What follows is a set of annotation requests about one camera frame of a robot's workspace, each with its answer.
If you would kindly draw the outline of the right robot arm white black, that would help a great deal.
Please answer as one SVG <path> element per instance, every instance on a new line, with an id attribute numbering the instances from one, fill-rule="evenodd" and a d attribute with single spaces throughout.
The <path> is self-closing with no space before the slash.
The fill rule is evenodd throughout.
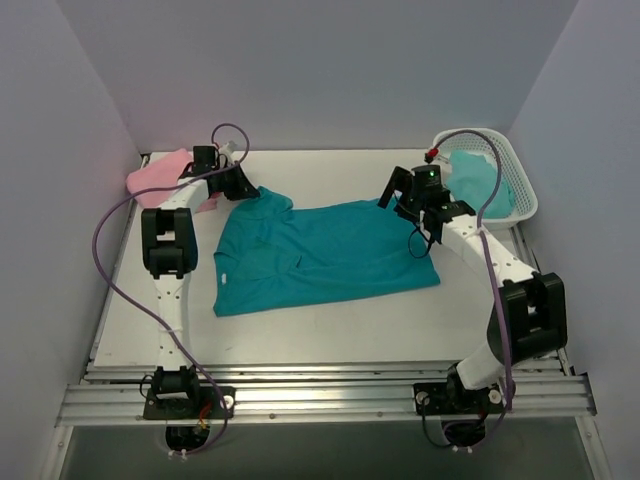
<path id="1" fill-rule="evenodd" d="M 448 374 L 444 400 L 455 412 L 469 411 L 480 390 L 504 380 L 514 395 L 512 368 L 566 346 L 566 295 L 561 278 L 519 260 L 484 226 L 466 202 L 452 199 L 435 164 L 395 167 L 378 201 L 416 227 L 426 247 L 442 245 L 487 281 L 493 307 L 478 349 Z"/>

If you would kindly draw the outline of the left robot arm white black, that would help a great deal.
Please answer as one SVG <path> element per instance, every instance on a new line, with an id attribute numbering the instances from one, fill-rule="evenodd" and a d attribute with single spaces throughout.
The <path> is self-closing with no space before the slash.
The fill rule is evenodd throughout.
<path id="1" fill-rule="evenodd" d="M 195 146 L 168 199 L 141 214 L 143 265 L 153 279 L 161 319 L 150 403 L 179 419 L 194 417 L 212 396 L 200 385 L 195 362 L 184 353 L 189 283 L 199 259 L 193 216 L 215 194 L 231 201 L 260 196 L 241 161 L 233 158 L 237 149 L 232 141 Z"/>

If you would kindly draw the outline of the teal t shirt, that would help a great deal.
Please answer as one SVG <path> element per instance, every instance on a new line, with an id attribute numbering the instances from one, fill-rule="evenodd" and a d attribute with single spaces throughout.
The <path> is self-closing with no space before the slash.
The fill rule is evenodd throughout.
<path id="1" fill-rule="evenodd" d="M 213 255 L 219 317 L 439 285 L 414 227 L 375 200 L 297 209 L 267 188 L 230 213 Z"/>

